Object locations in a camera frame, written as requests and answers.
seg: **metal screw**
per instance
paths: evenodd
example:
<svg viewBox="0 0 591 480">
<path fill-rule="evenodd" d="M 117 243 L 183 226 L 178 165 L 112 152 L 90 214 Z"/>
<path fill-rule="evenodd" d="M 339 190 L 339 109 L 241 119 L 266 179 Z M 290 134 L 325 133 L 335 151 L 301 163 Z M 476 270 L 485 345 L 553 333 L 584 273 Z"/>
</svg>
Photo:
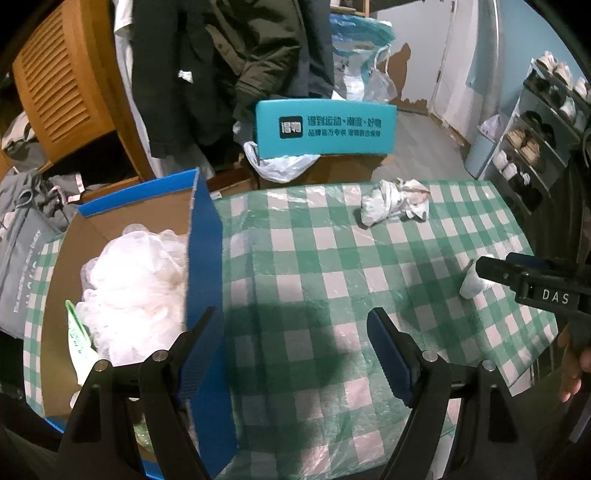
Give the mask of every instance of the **metal screw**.
<svg viewBox="0 0 591 480">
<path fill-rule="evenodd" d="M 168 351 L 166 350 L 158 350 L 157 352 L 152 353 L 152 359 L 155 362 L 161 362 L 168 358 Z"/>
<path fill-rule="evenodd" d="M 482 366 L 484 367 L 484 370 L 489 372 L 494 372 L 496 370 L 496 365 L 492 360 L 484 360 Z"/>
<path fill-rule="evenodd" d="M 95 370 L 97 372 L 102 372 L 104 370 L 107 370 L 108 366 L 109 362 L 107 360 L 99 360 L 97 363 L 95 363 Z"/>
<path fill-rule="evenodd" d="M 423 358 L 427 362 L 435 362 L 435 361 L 437 361 L 438 356 L 433 350 L 425 350 L 423 352 Z"/>
</svg>

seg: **white sneaker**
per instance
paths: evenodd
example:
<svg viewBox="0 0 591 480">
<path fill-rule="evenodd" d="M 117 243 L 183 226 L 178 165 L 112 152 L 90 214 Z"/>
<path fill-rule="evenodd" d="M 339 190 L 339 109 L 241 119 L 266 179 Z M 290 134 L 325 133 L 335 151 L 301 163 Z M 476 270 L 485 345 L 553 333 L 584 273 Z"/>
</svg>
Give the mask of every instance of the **white sneaker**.
<svg viewBox="0 0 591 480">
<path fill-rule="evenodd" d="M 574 122 L 577 116 L 577 109 L 574 107 L 574 100 L 571 97 L 566 97 L 564 105 L 560 107 L 559 113 L 570 122 Z"/>
<path fill-rule="evenodd" d="M 553 72 L 556 68 L 556 65 L 558 64 L 554 58 L 554 55 L 552 55 L 552 52 L 550 51 L 545 51 L 544 54 L 536 61 L 549 72 Z"/>
<path fill-rule="evenodd" d="M 572 89 L 573 74 L 570 73 L 570 68 L 565 62 L 559 62 L 559 64 L 554 68 L 554 75 L 562 80 L 569 90 Z"/>
<path fill-rule="evenodd" d="M 586 126 L 587 126 L 587 119 L 585 118 L 584 113 L 581 110 L 579 110 L 579 113 L 577 113 L 577 118 L 574 121 L 574 129 L 577 132 L 583 133 L 585 131 Z"/>
<path fill-rule="evenodd" d="M 505 170 L 503 170 L 502 175 L 505 177 L 505 180 L 510 180 L 515 175 L 517 175 L 517 173 L 518 173 L 517 166 L 514 163 L 509 163 L 505 167 Z"/>
<path fill-rule="evenodd" d="M 584 78 L 579 78 L 574 84 L 573 91 L 576 92 L 583 100 L 587 98 L 587 84 Z"/>
<path fill-rule="evenodd" d="M 496 169 L 498 171 L 502 172 L 503 169 L 509 163 L 509 160 L 507 159 L 507 154 L 505 153 L 505 150 L 500 150 L 499 153 L 497 153 L 497 155 L 494 156 L 494 158 L 492 159 L 492 162 L 495 164 Z"/>
</svg>

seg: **black logo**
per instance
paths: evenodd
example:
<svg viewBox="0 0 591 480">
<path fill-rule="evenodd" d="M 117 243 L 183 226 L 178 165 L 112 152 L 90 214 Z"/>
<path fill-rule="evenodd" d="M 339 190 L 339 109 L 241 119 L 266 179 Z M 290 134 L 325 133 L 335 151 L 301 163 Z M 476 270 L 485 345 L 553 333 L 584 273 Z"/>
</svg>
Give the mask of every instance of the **black logo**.
<svg viewBox="0 0 591 480">
<path fill-rule="evenodd" d="M 282 116 L 279 119 L 279 138 L 300 138 L 303 136 L 303 120 L 300 116 Z"/>
</svg>

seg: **blue plastic bag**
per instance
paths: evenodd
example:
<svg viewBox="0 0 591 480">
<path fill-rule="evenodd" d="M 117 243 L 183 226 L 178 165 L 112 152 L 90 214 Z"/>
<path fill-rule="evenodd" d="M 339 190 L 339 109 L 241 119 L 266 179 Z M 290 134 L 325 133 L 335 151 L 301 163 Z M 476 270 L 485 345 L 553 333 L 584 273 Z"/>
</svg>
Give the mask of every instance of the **blue plastic bag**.
<svg viewBox="0 0 591 480">
<path fill-rule="evenodd" d="M 330 27 L 335 91 L 347 100 L 388 103 L 395 98 L 394 82 L 377 69 L 388 61 L 395 40 L 392 26 L 373 18 L 331 14 Z"/>
</svg>

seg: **human hand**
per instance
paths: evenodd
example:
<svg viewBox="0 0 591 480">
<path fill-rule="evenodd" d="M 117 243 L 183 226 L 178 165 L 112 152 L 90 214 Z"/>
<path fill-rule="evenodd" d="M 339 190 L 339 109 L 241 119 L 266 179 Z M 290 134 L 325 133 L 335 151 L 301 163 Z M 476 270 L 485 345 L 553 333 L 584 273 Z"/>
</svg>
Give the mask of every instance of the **human hand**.
<svg viewBox="0 0 591 480">
<path fill-rule="evenodd" d="M 581 388 L 581 372 L 591 373 L 591 348 L 587 348 L 580 358 L 577 358 L 570 344 L 570 332 L 567 326 L 558 336 L 558 346 L 564 348 L 562 357 L 562 382 L 558 397 L 566 402 L 571 395 L 575 395 Z"/>
</svg>

